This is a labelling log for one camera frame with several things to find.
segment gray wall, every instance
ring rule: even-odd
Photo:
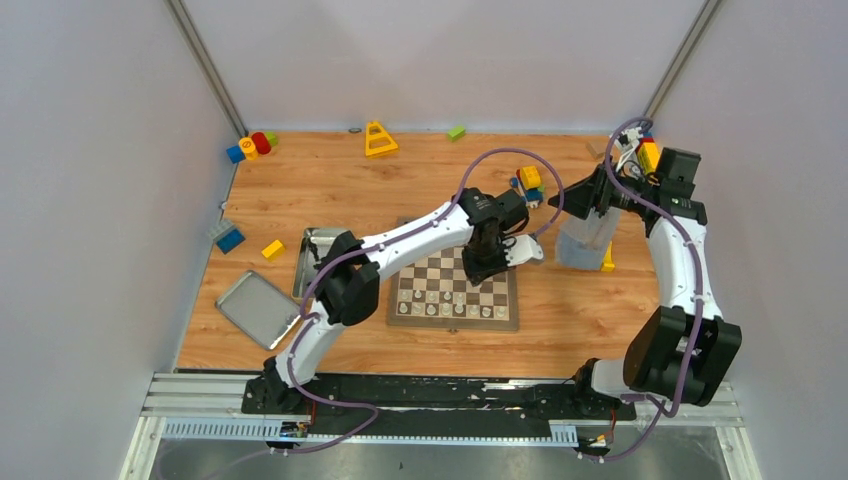
[[[702,0],[187,0],[248,127],[609,130]]]
[[[656,131],[701,152],[714,291],[771,479],[844,478],[848,4],[727,0]]]
[[[235,138],[163,2],[50,3],[0,15],[0,476],[112,479]]]

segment wooden table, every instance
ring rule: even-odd
[[[268,156],[242,162],[225,216],[247,240],[223,255],[213,249],[177,362],[180,368],[261,369],[279,353],[256,345],[215,309],[215,299],[245,270],[253,269],[291,292],[303,230],[346,227],[359,237],[396,226],[400,216],[434,210],[457,188],[468,164],[501,146],[534,151],[551,163],[569,185],[596,162],[585,143],[599,137],[553,135],[474,135],[456,143],[439,134],[394,134],[400,151],[373,160],[363,155],[363,134],[281,133]],[[499,154],[483,161],[468,186],[497,195],[508,188],[516,168],[534,160]],[[541,166],[547,194],[553,177]],[[554,209],[531,210],[528,231]],[[613,239],[616,270],[580,272],[554,261],[559,224],[541,238],[548,260],[517,269],[521,324],[518,332],[416,329],[386,325],[388,285],[381,288],[375,314],[348,329],[320,369],[334,372],[414,373],[518,377],[569,377],[588,358],[615,358],[657,305],[657,283],[634,215],[624,215]],[[268,263],[260,253],[275,239],[286,253]]]

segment metal tray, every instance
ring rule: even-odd
[[[347,230],[347,228],[336,227],[309,227],[303,231],[300,253],[297,257],[297,268],[294,273],[292,297],[303,298],[307,285],[318,274],[318,271],[315,270],[315,264],[327,255],[336,237]]]
[[[300,305],[253,270],[224,292],[215,308],[266,350],[289,333],[300,312]]]

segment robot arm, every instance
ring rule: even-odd
[[[660,287],[660,304],[631,342],[623,358],[590,359],[575,375],[576,398],[584,410],[617,408],[634,393],[672,398],[688,342],[695,342],[681,402],[706,405],[712,400],[742,341],[738,326],[725,322],[710,288],[704,262],[706,210],[691,200],[700,156],[664,149],[649,177],[616,174],[632,192],[670,213],[692,239],[702,267],[704,302],[697,338],[690,338],[695,318],[695,265],[681,233],[667,219],[617,191],[602,166],[588,178],[565,189],[564,210],[582,219],[592,211],[605,214],[621,208],[638,214],[645,223],[648,247]],[[557,205],[558,198],[549,200]]]
[[[379,284],[421,258],[463,246],[463,268],[472,284],[516,265],[544,260],[542,248],[531,235],[507,236],[507,231],[528,216],[524,201],[512,190],[494,198],[475,188],[466,189],[457,205],[436,222],[450,207],[451,202],[446,202],[435,211],[386,233],[357,240],[345,232],[335,240],[321,266],[352,250],[371,251],[339,264],[318,285],[310,310],[317,314],[311,320],[315,325],[305,333],[292,362],[297,383],[309,382],[336,339],[376,310]],[[420,233],[409,235],[428,224]],[[396,238],[401,240],[385,245]],[[265,372],[289,387],[293,382],[286,360],[291,348],[290,344],[273,362],[266,362]],[[271,372],[269,363],[275,365]]]

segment yellow block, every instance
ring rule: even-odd
[[[645,174],[655,171],[657,164],[660,163],[660,151],[654,142],[643,143],[636,151],[636,156],[639,158],[639,165],[642,166],[642,171]]]
[[[380,122],[368,122],[365,126],[365,156],[368,158],[381,157],[396,152],[398,147],[389,132]]]
[[[607,253],[604,255],[604,261],[601,262],[601,271],[611,272],[613,270],[615,270],[615,264],[612,263],[612,242],[610,242],[610,246],[607,248]]]
[[[542,177],[539,176],[539,170],[534,166],[522,167],[521,184],[524,185],[524,188],[536,188],[541,185]]]
[[[269,262],[273,262],[275,258],[279,257],[286,251],[286,247],[283,246],[283,242],[279,240],[274,240],[271,242],[271,245],[268,245],[264,249],[262,249],[262,256],[265,257]]]
[[[259,158],[259,152],[256,151],[256,145],[250,137],[244,137],[239,140],[239,147],[244,153],[244,158],[248,160],[256,160]]]

